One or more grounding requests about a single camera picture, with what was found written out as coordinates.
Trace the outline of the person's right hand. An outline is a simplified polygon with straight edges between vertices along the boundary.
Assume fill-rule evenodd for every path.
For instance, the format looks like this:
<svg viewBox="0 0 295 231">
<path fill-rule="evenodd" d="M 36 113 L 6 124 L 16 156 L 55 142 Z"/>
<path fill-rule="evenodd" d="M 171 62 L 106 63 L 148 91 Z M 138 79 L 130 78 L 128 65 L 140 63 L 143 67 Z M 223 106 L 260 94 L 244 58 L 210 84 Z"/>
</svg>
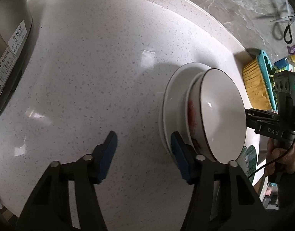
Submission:
<svg viewBox="0 0 295 231">
<path fill-rule="evenodd" d="M 267 152 L 266 152 L 266 163 L 271 162 L 272 160 L 277 159 L 278 157 L 281 157 L 286 152 L 285 149 L 277 148 L 274 145 L 274 140 L 269 139 L 268 140 L 268 146 L 267 146 Z M 292 174 L 295 172 L 295 143 L 290 149 L 290 151 L 281 157 L 279 160 L 277 160 L 278 163 L 283 164 L 286 168 L 286 171 L 289 174 Z M 273 175 L 275 172 L 275 163 L 271 163 L 267 165 L 264 169 L 265 177 Z"/>
</svg>

